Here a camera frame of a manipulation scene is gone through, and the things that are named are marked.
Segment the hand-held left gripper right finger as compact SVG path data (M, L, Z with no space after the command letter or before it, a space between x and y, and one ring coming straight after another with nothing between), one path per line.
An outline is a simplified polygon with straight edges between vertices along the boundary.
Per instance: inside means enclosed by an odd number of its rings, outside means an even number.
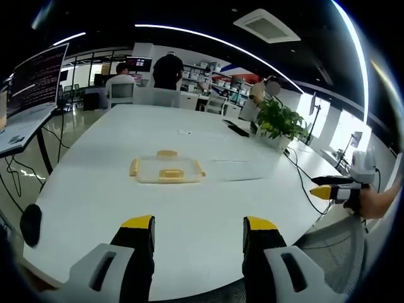
M247 302L345 302L324 271L297 246L287 246L277 226L265 219L243 219L242 273Z

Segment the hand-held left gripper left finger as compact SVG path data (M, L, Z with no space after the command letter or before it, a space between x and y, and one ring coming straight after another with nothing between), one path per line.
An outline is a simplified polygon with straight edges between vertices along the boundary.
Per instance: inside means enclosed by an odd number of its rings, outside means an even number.
M124 222L109 244L99 244L70 269L60 288L41 293L45 302L148 302L155 269L155 217Z

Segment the person's right hand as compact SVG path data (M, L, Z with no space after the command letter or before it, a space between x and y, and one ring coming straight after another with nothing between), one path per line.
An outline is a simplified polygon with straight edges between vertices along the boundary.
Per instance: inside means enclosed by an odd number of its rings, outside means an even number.
M386 212L383 197L371 188L360 190L358 214L363 219L381 218Z

